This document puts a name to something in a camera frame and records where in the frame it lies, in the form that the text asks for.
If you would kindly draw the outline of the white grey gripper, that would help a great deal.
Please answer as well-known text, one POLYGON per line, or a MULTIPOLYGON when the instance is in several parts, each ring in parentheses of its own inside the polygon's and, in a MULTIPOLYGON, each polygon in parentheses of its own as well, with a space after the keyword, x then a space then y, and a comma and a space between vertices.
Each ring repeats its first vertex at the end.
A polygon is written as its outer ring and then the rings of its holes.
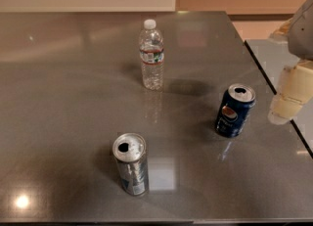
POLYGON ((282 125, 295 118, 313 98, 313 0, 306 0, 269 39, 277 43, 288 41, 290 53, 302 58, 293 67, 284 67, 270 105, 269 121, 282 125))

